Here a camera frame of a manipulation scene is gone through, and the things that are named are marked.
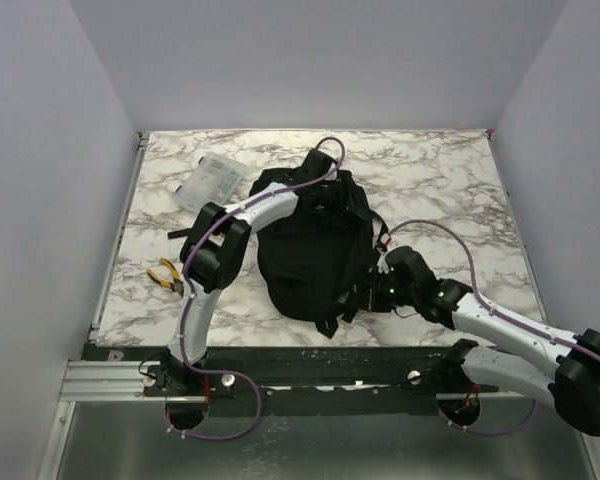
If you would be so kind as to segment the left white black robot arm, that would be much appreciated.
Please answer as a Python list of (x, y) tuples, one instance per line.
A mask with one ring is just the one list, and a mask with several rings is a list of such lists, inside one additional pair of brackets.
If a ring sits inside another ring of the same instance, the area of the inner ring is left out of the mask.
[(250, 238), (289, 217), (299, 192), (336, 176), (345, 154), (335, 160), (315, 147), (286, 180), (273, 181), (261, 192), (232, 205), (205, 205), (189, 229), (181, 250), (184, 261), (184, 296), (170, 355), (177, 360), (168, 370), (167, 382), (181, 395), (194, 393), (202, 380), (195, 365), (207, 350), (207, 337), (217, 301), (236, 279)]

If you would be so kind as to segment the black student backpack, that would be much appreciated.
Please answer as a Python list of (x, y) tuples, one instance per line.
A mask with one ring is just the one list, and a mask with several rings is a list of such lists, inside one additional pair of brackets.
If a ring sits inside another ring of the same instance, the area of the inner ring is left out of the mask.
[[(295, 170), (265, 170), (250, 196), (273, 181), (290, 178)], [(189, 229), (168, 236), (186, 241)], [(350, 322), (359, 311), (371, 312), (370, 273), (387, 249), (382, 241), (387, 232), (348, 170), (300, 191), (289, 217), (253, 235), (259, 271), (276, 310), (314, 324), (328, 338), (339, 321)]]

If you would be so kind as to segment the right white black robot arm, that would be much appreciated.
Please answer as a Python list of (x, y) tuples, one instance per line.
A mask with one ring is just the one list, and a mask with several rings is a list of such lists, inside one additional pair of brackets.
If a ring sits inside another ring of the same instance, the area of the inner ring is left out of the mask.
[(484, 299), (473, 286), (436, 278), (410, 247), (390, 251), (385, 260), (385, 268), (370, 273), (374, 311), (408, 306), (430, 323), (498, 347), (457, 342), (456, 357), (439, 370), (447, 389), (478, 384), (519, 393), (553, 407), (574, 429), (600, 437), (600, 332), (542, 326)]

